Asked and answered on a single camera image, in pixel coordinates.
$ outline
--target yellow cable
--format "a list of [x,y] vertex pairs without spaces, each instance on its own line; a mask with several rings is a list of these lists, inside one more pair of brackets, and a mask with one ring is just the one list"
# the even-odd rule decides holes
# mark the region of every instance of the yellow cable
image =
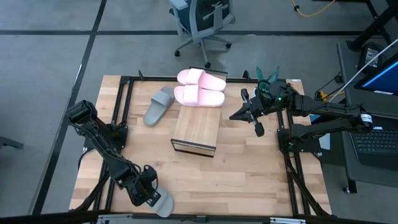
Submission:
[[[300,13],[300,15],[302,15],[303,17],[312,17],[312,16],[315,16],[315,15],[317,15],[317,14],[323,12],[325,9],[327,9],[329,6],[331,6],[335,1],[336,1],[336,0],[333,0],[331,3],[329,3],[329,4],[328,4],[327,6],[325,6],[323,9],[321,9],[321,10],[319,10],[318,12],[313,13],[313,14],[311,14],[311,15],[304,15],[304,14],[301,13],[301,11],[300,11],[299,9],[297,9],[297,12]],[[294,7],[295,7],[295,6],[296,6],[296,2],[295,2],[294,0],[292,0],[292,2],[293,2],[293,5],[294,5]]]

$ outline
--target blue screen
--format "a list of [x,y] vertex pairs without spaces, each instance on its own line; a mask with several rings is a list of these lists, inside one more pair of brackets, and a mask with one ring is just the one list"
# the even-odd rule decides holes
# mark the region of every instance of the blue screen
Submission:
[[398,62],[387,67],[362,87],[389,93],[398,93]]

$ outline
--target desk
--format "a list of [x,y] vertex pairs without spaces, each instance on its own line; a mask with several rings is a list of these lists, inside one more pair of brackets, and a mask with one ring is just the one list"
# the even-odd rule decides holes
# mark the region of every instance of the desk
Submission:
[[[96,109],[98,117],[110,122],[120,76],[104,76]],[[303,93],[300,80],[287,80]],[[291,216],[287,174],[283,155],[279,152],[276,130],[277,115],[259,118],[265,135],[258,138],[254,126],[243,121],[230,121],[231,114],[240,109],[241,88],[252,93],[255,83],[227,83],[225,103],[217,137],[214,158],[175,152],[170,138],[177,123],[180,105],[174,101],[155,127],[147,127],[142,117],[150,105],[150,98],[163,86],[175,87],[177,82],[135,81],[127,125],[126,147],[122,155],[141,167],[149,164],[159,176],[159,184],[173,195],[173,214]],[[294,118],[295,123],[310,124],[309,118]],[[317,202],[330,211],[326,187],[319,161],[310,153],[301,153],[306,185]],[[92,151],[80,166],[70,208],[79,206],[98,182],[101,156]],[[105,186],[100,208],[108,187]],[[303,213],[300,191],[296,188],[298,209]],[[112,212],[153,213],[145,205],[134,207],[127,192],[115,188]]]
[[[343,81],[346,83],[358,71],[356,65],[359,61],[360,52],[351,51],[348,49],[345,42],[338,43],[337,50]],[[348,104],[363,103],[364,108],[370,113],[386,116],[398,116],[397,107],[391,106],[391,102],[396,102],[398,100],[398,97],[396,96],[357,90],[353,85],[348,86],[345,92],[346,101]],[[336,147],[332,150],[343,148],[346,173],[349,180],[358,180],[372,184],[398,187],[398,179],[396,178],[398,177],[398,171],[378,169],[361,165],[356,158],[349,134],[347,132],[343,132],[341,134],[332,135],[332,138],[333,136],[336,138],[331,139],[332,145],[333,143],[337,143]]]

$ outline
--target black desk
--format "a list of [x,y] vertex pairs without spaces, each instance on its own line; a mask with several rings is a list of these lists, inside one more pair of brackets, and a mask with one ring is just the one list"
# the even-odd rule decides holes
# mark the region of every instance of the black desk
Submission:
[[[358,64],[360,52],[353,52],[348,49],[346,42],[338,43],[337,51],[341,67],[341,73],[343,75],[343,81],[346,83],[358,71],[356,65]],[[372,93],[370,91],[357,90],[354,88],[354,85],[349,85],[346,88],[345,95],[346,102],[348,104],[362,103],[366,110],[372,114],[398,117],[398,109],[396,106],[398,104],[398,96],[389,96]],[[357,180],[361,182],[369,182],[372,184],[398,187],[398,171],[378,169],[375,167],[361,165],[356,158],[353,144],[347,132],[342,132],[337,135],[331,136],[331,142],[335,144],[334,149],[331,150],[338,150],[339,147],[336,145],[336,142],[338,141],[340,141],[341,144],[340,148],[343,149],[349,185],[354,184],[352,180]]]

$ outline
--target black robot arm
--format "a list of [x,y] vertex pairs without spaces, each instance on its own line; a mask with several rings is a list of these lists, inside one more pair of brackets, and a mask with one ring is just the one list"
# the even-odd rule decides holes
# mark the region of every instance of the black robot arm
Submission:
[[97,117],[97,110],[92,103],[85,100],[77,103],[67,111],[66,118],[69,125],[79,135],[86,137],[106,161],[109,175],[120,189],[127,190],[133,205],[140,206],[147,202],[152,207],[158,201],[160,194],[156,192],[156,171],[148,165],[141,170],[138,165],[115,151],[120,147],[118,133]]
[[293,142],[338,131],[361,133],[373,129],[372,116],[360,105],[346,106],[316,101],[308,96],[300,95],[289,83],[285,82],[268,83],[268,85],[268,92],[260,92],[257,88],[253,98],[249,98],[247,89],[242,89],[242,108],[229,119],[253,122],[257,136],[262,136],[264,128],[257,118],[284,109],[292,116],[305,117],[309,114],[319,114],[330,118],[327,122],[308,126],[291,125],[289,139]]

